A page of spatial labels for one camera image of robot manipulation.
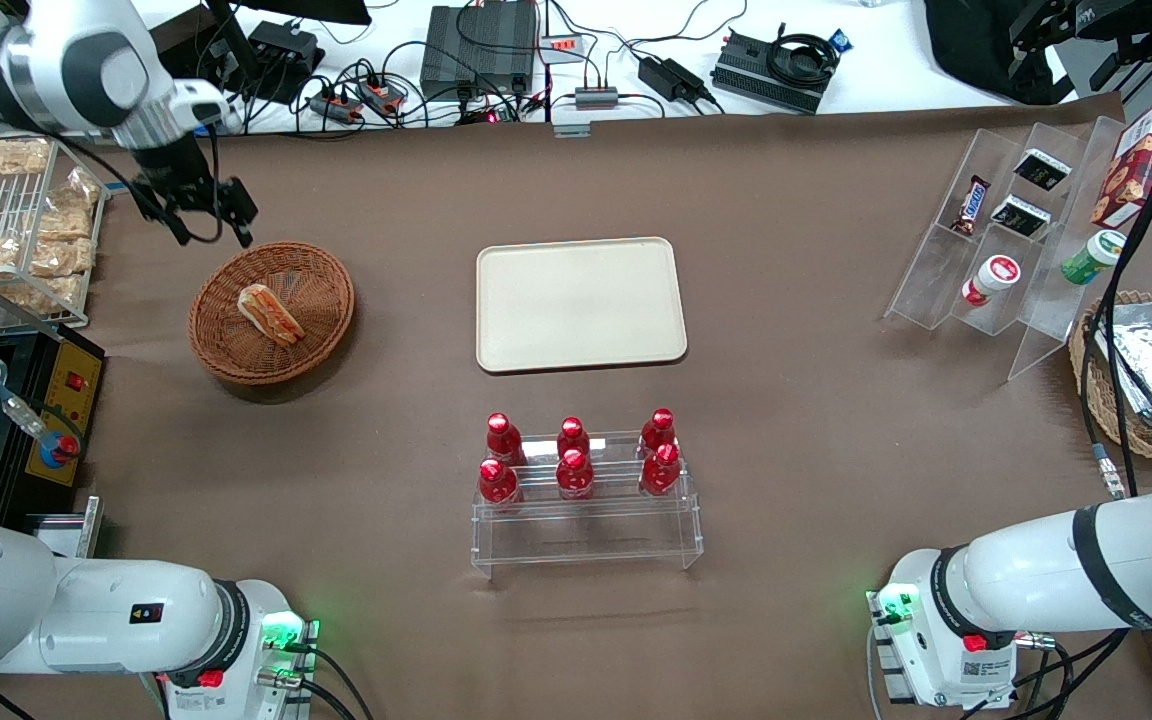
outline acrylic bottle rack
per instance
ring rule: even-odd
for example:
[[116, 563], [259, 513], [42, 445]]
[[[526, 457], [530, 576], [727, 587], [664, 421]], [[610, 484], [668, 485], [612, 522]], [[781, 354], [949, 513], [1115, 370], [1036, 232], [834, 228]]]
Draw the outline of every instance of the acrylic bottle rack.
[[540, 562], [672, 559], [689, 568], [704, 552], [704, 537], [687, 461], [666, 495], [646, 495], [639, 490], [638, 442], [636, 432], [590, 434], [594, 497], [562, 500], [554, 438], [522, 438], [526, 465], [515, 468], [522, 502], [499, 507], [473, 493], [475, 568], [488, 578], [495, 566]]
[[[1015, 323], [1023, 324], [1024, 336], [1007, 373], [1009, 381], [1060, 350], [1069, 340], [1074, 319], [1083, 306], [1083, 293], [1087, 289], [1066, 281], [1061, 263], [1101, 229], [1091, 222], [1092, 209], [1122, 131], [1123, 123], [1109, 118], [1097, 119], [1084, 137], [1074, 137], [1043, 123], [1033, 127], [1024, 143], [984, 129], [977, 131], [940, 213], [923, 236], [905, 278], [882, 316], [901, 314], [927, 329], [940, 327], [954, 316], [988, 336], [996, 336]], [[1069, 177], [1044, 191], [1011, 172], [1030, 149], [1041, 150], [1070, 165]], [[972, 187], [972, 176], [984, 179], [990, 189], [975, 233], [965, 236], [950, 228]], [[1007, 195], [1047, 210], [1052, 217], [1049, 227], [1030, 238], [991, 222], [990, 214]], [[1127, 223], [1119, 232], [1126, 234], [1129, 228]], [[1007, 255], [1018, 262], [1020, 281], [1009, 290], [992, 296], [987, 305], [968, 305], [960, 295], [961, 287], [992, 255]]]

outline biscuit box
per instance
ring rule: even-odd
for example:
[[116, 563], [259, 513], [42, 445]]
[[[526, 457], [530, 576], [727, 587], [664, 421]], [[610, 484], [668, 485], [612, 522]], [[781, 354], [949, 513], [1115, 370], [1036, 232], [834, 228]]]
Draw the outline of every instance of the biscuit box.
[[1144, 111], [1119, 136], [1092, 223], [1116, 229], [1139, 213], [1152, 190], [1152, 108]]

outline hot dog bun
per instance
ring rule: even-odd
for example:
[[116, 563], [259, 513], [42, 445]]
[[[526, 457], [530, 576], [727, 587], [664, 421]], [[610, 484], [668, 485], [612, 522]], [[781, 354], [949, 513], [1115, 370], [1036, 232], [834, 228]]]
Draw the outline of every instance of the hot dog bun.
[[238, 293], [238, 312], [279, 347], [291, 347], [305, 338], [301, 323], [296, 323], [296, 318], [288, 313], [287, 306], [279, 302], [274, 291], [260, 283], [244, 287]]

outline black bag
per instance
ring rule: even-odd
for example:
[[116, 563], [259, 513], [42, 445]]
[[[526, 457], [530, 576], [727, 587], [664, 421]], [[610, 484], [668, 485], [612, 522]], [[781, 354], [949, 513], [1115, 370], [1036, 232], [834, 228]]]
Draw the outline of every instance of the black bag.
[[996, 92], [1025, 105], [1055, 105], [1074, 90], [1068, 77], [1052, 83], [1043, 53], [1032, 53], [1015, 78], [1011, 23], [1032, 0], [927, 0], [932, 56], [946, 73], [973, 88]]

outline table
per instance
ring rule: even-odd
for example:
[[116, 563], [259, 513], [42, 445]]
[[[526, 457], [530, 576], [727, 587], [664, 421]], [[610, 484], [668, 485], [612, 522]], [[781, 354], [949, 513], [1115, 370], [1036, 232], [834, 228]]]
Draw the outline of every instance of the table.
[[[408, 40], [425, 40], [429, 26], [429, 9], [434, 5], [446, 5], [447, 0], [387, 0], [393, 6], [372, 12], [374, 23], [362, 32], [357, 26], [340, 26], [329, 24], [329, 31], [347, 44], [334, 41], [328, 32], [324, 32], [321, 23], [306, 20], [302, 29], [314, 32], [319, 46], [326, 50], [319, 73], [335, 77], [340, 69], [358, 58], [366, 58], [372, 63], [380, 63], [392, 47]], [[690, 25], [690, 31], [700, 29], [704, 35], [721, 26], [725, 18], [740, 13], [745, 0], [708, 0], [702, 5]], [[149, 26], [154, 26], [167, 18], [174, 17], [192, 5], [191, 0], [134, 0], [141, 9]], [[563, 8], [571, 14], [575, 22], [583, 26], [604, 29], [615, 26], [628, 38], [658, 37], [676, 33], [691, 10], [691, 0], [567, 0]], [[238, 9], [238, 23], [244, 31], [250, 32], [260, 20], [282, 23], [285, 15], [260, 10]], [[776, 36], [776, 26], [785, 22], [786, 32], [810, 32], [820, 37], [832, 36], [835, 29], [842, 28], [851, 38], [854, 50], [847, 51], [838, 68], [838, 76], [829, 85], [820, 105], [820, 113], [873, 113], [873, 111], [890, 109], [941, 109], [972, 108], [973, 106], [1010, 105], [1011, 100], [988, 94], [965, 85], [965, 83], [948, 76], [932, 59], [931, 40], [929, 39], [925, 9], [919, 0], [887, 0], [878, 8], [864, 8], [855, 0], [795, 0], [794, 3], [779, 3], [778, 0], [748, 0], [748, 12], [744, 17], [734, 20], [732, 28], [737, 32], [771, 40]], [[563, 32], [558, 13], [550, 14], [550, 29], [554, 33]], [[722, 47], [723, 31], [717, 32], [705, 41], [660, 41], [650, 46], [653, 53], [662, 58], [673, 58], [685, 68], [698, 74], [708, 82], [708, 73], [718, 59]], [[613, 50], [608, 38], [598, 41], [594, 58], [602, 67], [604, 51]], [[403, 77], [419, 81], [420, 59], [424, 47], [411, 46], [400, 50], [389, 63], [389, 70]], [[1064, 66], [1060, 63], [1055, 50], [1047, 50], [1048, 63], [1056, 78], [1064, 76]], [[544, 88], [544, 65], [536, 61], [535, 88]], [[568, 94], [579, 86], [582, 65], [553, 65], [553, 96]], [[613, 55], [608, 69], [612, 85], [621, 92], [641, 92], [652, 94], [637, 79], [636, 61], [628, 53]], [[782, 113], [776, 106], [745, 99], [723, 90], [714, 90], [714, 96], [723, 108], [732, 114], [758, 115]], [[714, 113], [712, 106], [702, 104], [705, 113]], [[435, 103], [440, 109], [437, 115], [454, 113], [456, 104]], [[666, 113], [672, 118], [689, 118], [696, 111], [684, 103], [666, 104]], [[586, 123], [590, 120], [658, 118], [659, 109], [651, 101], [627, 100], [621, 108], [613, 111], [576, 111], [571, 100], [559, 104], [553, 113], [553, 122]], [[528, 118], [531, 122], [543, 122], [544, 113], [538, 111]], [[450, 124], [453, 118], [440, 123]], [[321, 127], [319, 115], [305, 111], [302, 127], [305, 124]], [[288, 132], [294, 129], [293, 114], [285, 106], [270, 106], [251, 126], [252, 132]], [[340, 127], [329, 123], [328, 128]]]
[[[108, 503], [113, 550], [270, 579], [323, 620], [324, 650], [379, 720], [867, 719], [863, 593], [893, 562], [1105, 500], [1063, 354], [1000, 384], [1011, 357], [993, 348], [1007, 333], [881, 319], [975, 129], [1076, 131], [1100, 113], [1121, 108], [1101, 96], [697, 118], [607, 123], [584, 141], [526, 124], [223, 138], [223, 167], [260, 205], [257, 242], [336, 255], [357, 325], [311, 382], [262, 402], [230, 395], [194, 359], [185, 317], [236, 242], [182, 249], [128, 197], [112, 200], [84, 333], [109, 355], [86, 483]], [[649, 234], [675, 247], [684, 359], [477, 367], [484, 247]], [[1152, 232], [1124, 288], [1152, 291]], [[547, 432], [567, 414], [634, 429], [658, 406], [679, 416], [702, 498], [707, 550], [689, 571], [482, 578], [468, 544], [490, 411]], [[1152, 462], [1140, 468], [1150, 492]], [[1074, 652], [1091, 637], [1061, 639]], [[0, 689], [38, 720], [156, 719], [134, 679], [3, 676]], [[1094, 717], [1152, 719], [1135, 635], [1064, 720]]]

